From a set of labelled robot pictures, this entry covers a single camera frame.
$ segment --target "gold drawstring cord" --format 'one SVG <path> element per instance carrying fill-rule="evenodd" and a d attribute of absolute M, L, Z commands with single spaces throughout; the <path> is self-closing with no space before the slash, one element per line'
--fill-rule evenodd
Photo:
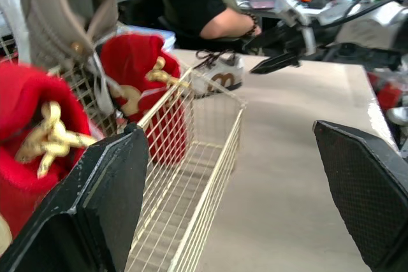
<path fill-rule="evenodd" d="M 167 85 L 179 85 L 181 87 L 190 88 L 188 82 L 182 82 L 178 78 L 170 76 L 167 72 L 163 71 L 166 60 L 163 57 L 158 57 L 153 69 L 146 74 L 148 81 L 159 81 Z"/>
<path fill-rule="evenodd" d="M 37 170 L 37 177 L 47 175 L 56 157 L 64 157 L 70 147 L 87 148 L 96 140 L 88 135 L 67 131 L 61 121 L 61 107 L 55 101 L 44 103 L 41 107 L 44 119 L 25 138 L 15 160 L 28 163 L 43 155 Z"/>

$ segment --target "desk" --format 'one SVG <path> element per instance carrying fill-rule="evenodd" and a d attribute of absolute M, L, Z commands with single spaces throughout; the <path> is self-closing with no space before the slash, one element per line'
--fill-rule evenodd
<path fill-rule="evenodd" d="M 194 52 L 175 55 L 196 62 Z M 305 61 L 250 75 L 262 59 L 244 56 L 244 85 L 234 91 L 248 101 L 242 148 L 197 271 L 369 272 L 333 203 L 312 132 L 322 119 L 390 138 L 363 68 Z"/>
<path fill-rule="evenodd" d="M 236 0 L 239 7 L 241 8 L 241 10 L 244 11 L 251 11 L 253 12 L 253 14 L 255 14 L 258 17 L 261 18 L 277 18 L 275 10 L 274 9 L 270 9 L 270 10 L 254 10 L 249 6 L 248 0 Z M 305 13 L 307 16 L 309 17 L 314 17 L 316 15 L 318 15 L 319 13 L 321 13 L 322 11 L 325 11 L 329 8 L 332 7 L 332 4 L 328 4 L 325 8 L 323 9 L 309 9 L 309 8 L 303 8 L 302 12 Z"/>

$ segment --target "white sneaker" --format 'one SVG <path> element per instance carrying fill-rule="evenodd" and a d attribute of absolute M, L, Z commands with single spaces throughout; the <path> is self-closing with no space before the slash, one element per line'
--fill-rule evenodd
<path fill-rule="evenodd" d="M 229 57 L 223 57 L 223 55 L 227 55 L 227 52 L 197 51 L 197 58 L 204 59 L 204 61 L 195 69 L 205 78 L 219 83 L 225 89 L 235 90 L 242 85 L 244 60 L 236 53 L 232 53 Z M 197 97 L 220 92 L 203 78 L 194 76 L 191 83 Z"/>
<path fill-rule="evenodd" d="M 7 221 L 0 214 L 0 257 L 11 244 L 13 237 L 11 236 L 10 228 Z"/>

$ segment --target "red drawstring bag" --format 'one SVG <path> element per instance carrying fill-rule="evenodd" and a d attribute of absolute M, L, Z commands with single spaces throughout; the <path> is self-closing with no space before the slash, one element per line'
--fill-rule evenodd
<path fill-rule="evenodd" d="M 180 78 L 178 62 L 162 51 L 164 41 L 159 36 L 123 34 L 108 40 L 101 48 L 100 59 L 105 73 L 122 88 L 120 95 L 112 88 L 121 111 L 128 120 L 138 122 L 167 90 L 166 80 L 155 78 L 157 71 L 169 80 Z M 184 109 L 178 99 L 163 106 L 152 118 L 146 130 L 152 160 L 175 164 L 186 151 Z"/>
<path fill-rule="evenodd" d="M 0 226 L 14 238 L 94 140 L 65 81 L 39 69 L 0 64 L 0 106 Z"/>

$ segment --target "beige bag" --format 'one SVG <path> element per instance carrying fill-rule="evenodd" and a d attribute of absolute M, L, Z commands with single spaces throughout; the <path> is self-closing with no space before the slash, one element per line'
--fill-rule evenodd
<path fill-rule="evenodd" d="M 94 42 L 115 29 L 116 0 L 21 0 L 30 34 L 31 60 L 51 68 L 83 62 Z"/>

